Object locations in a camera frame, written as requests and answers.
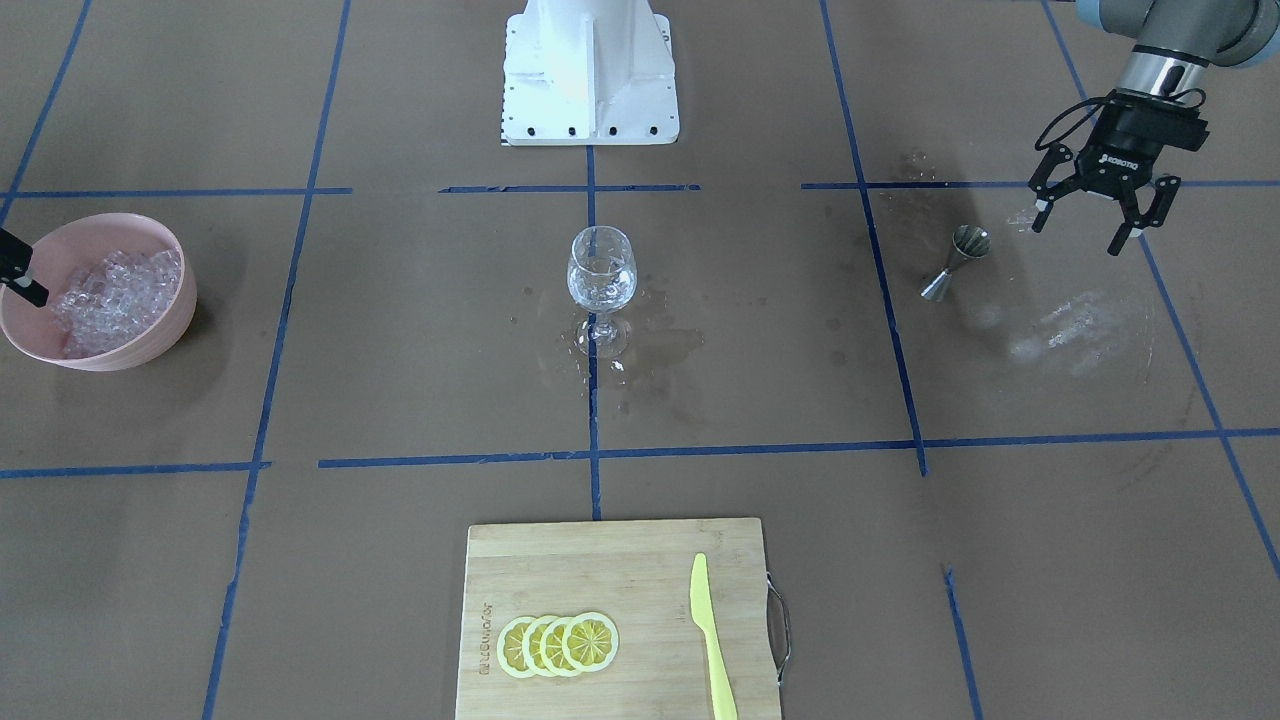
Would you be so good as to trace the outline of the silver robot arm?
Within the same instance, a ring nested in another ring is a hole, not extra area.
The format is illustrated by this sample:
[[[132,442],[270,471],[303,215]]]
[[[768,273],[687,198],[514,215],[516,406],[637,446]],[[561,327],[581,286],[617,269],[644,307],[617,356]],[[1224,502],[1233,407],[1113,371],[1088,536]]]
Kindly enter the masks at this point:
[[[1114,88],[1061,111],[1084,110],[1091,123],[1084,145],[1073,150],[1059,137],[1041,135],[1042,159],[1028,181],[1036,195],[1039,233],[1055,204],[1083,192],[1115,201],[1123,220],[1108,254],[1117,256],[1130,238],[1165,224],[1183,187],[1178,176],[1156,176],[1165,149],[1197,152],[1210,136],[1201,105],[1207,99],[1201,77],[1210,67],[1256,67],[1277,54],[1279,9],[1275,1],[1079,1],[1078,17],[1106,33],[1132,38],[1134,46]]]

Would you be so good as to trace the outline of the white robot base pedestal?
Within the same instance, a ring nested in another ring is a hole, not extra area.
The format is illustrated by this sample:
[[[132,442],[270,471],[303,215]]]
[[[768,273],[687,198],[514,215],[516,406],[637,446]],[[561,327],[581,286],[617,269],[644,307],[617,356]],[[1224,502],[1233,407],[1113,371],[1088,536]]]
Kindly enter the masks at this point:
[[[529,1],[506,20],[503,73],[506,146],[678,141],[671,24],[648,1]]]

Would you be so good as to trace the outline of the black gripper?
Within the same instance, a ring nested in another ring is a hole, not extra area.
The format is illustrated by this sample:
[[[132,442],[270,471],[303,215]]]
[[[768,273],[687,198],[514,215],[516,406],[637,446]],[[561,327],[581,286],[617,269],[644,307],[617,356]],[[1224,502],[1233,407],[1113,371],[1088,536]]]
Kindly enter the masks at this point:
[[[1121,208],[1123,223],[1108,243],[1110,256],[1117,256],[1146,228],[1164,225],[1181,188],[1181,177],[1156,178],[1155,193],[1144,211],[1139,209],[1137,191],[1149,182],[1158,155],[1167,147],[1160,142],[1162,114],[1181,108],[1139,95],[1102,97],[1100,119],[1083,149],[1075,155],[1065,143],[1050,143],[1032,173],[1029,188],[1036,193],[1036,218],[1030,231],[1042,232],[1053,205],[1078,190],[1115,200]]]

